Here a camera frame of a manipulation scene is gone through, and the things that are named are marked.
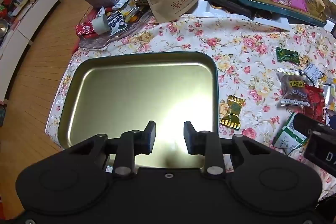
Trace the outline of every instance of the floral tablecloth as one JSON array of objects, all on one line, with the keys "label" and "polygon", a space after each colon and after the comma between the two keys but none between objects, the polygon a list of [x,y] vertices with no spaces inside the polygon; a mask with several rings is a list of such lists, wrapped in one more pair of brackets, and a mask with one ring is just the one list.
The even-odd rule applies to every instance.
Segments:
[{"label": "floral tablecloth", "polygon": [[[298,51],[300,65],[278,63],[275,47]],[[258,142],[272,146],[272,139],[288,119],[290,111],[279,107],[281,84],[278,67],[305,68],[314,63],[328,77],[336,77],[336,40],[326,30],[307,25],[293,25],[289,33],[251,21],[229,18],[196,18],[183,15],[178,21],[158,25],[155,18],[136,35],[113,42],[99,50],[78,49],[71,58],[58,88],[46,133],[58,143],[57,130],[67,91],[77,67],[85,60],[141,52],[198,51],[209,55],[217,64],[220,116],[227,112],[226,99],[234,95],[246,99],[240,113],[239,132],[222,125],[221,138],[242,133]],[[336,193],[336,178],[303,157],[304,148],[291,157],[314,168],[323,182],[320,198]],[[232,171],[229,156],[224,157],[227,171]]]}]

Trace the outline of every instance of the wooden floor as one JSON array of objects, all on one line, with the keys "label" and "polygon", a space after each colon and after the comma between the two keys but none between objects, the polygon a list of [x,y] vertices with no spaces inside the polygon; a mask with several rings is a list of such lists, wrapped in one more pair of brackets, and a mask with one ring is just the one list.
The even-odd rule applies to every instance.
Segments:
[{"label": "wooden floor", "polygon": [[4,125],[0,127],[0,195],[6,219],[23,210],[15,191],[18,174],[60,150],[44,129],[77,40],[74,26],[88,8],[84,0],[63,0],[58,4],[15,78]]}]

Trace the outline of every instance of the metal tray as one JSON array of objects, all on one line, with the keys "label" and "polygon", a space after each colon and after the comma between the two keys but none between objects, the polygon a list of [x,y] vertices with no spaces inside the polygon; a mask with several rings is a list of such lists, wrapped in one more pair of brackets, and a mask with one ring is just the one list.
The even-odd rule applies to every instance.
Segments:
[{"label": "metal tray", "polygon": [[238,0],[241,3],[251,6],[257,9],[268,10],[271,12],[279,13],[282,15],[294,17],[304,22],[316,25],[318,27],[324,27],[327,23],[327,18],[324,13],[319,13],[315,7],[307,4],[308,12],[303,12],[280,3],[276,3],[272,0]]},{"label": "metal tray", "polygon": [[218,132],[218,77],[213,60],[201,52],[159,52],[90,59],[76,70],[58,127],[63,148],[93,135],[118,138],[156,122],[151,155],[140,166],[201,167],[203,156],[188,155],[185,121],[197,131]]}]

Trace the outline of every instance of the metal bowl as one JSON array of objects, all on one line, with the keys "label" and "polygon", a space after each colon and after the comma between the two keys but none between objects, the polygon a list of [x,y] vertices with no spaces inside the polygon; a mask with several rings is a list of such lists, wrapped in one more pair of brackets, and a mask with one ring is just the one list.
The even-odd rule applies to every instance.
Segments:
[{"label": "metal bowl", "polygon": [[8,23],[4,19],[0,19],[0,37],[4,37],[8,31]]}]

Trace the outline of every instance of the red packaging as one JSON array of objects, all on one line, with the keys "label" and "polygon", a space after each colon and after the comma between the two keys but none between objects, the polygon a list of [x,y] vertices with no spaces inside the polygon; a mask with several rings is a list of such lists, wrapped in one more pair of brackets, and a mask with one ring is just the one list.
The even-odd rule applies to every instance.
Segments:
[{"label": "red packaging", "polygon": [[304,106],[303,113],[319,122],[326,123],[326,104],[323,96],[323,89],[316,88],[312,85],[305,85],[308,94],[310,107]]},{"label": "red packaging", "polygon": [[82,24],[78,24],[76,27],[76,35],[85,35],[89,33],[95,33],[93,26],[92,26],[92,20],[89,22],[83,22]]}]

